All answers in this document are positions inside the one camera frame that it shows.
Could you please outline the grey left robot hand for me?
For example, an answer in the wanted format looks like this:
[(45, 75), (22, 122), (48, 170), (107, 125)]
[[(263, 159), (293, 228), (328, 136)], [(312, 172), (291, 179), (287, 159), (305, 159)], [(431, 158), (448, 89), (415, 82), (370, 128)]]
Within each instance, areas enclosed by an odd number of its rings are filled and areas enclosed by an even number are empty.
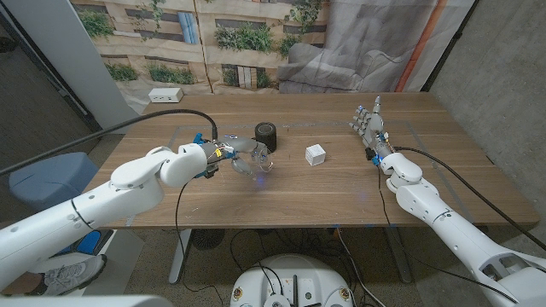
[(218, 163), (224, 159), (231, 160), (231, 166), (236, 172), (250, 177), (255, 169), (269, 172), (272, 168), (269, 149), (264, 143), (252, 138), (226, 135), (217, 140), (202, 141), (199, 145), (207, 158), (206, 169), (199, 177), (213, 177), (218, 170)]

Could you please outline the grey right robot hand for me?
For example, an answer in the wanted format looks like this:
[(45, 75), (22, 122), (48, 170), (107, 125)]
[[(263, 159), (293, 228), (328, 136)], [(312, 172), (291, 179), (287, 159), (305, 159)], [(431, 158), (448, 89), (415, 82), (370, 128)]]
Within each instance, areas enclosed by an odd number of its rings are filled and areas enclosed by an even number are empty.
[(380, 115), (380, 96), (375, 98), (371, 112), (359, 106), (353, 119), (349, 125), (362, 138), (367, 160), (379, 165), (386, 156), (395, 152), (389, 144), (388, 133), (384, 129), (383, 118)]

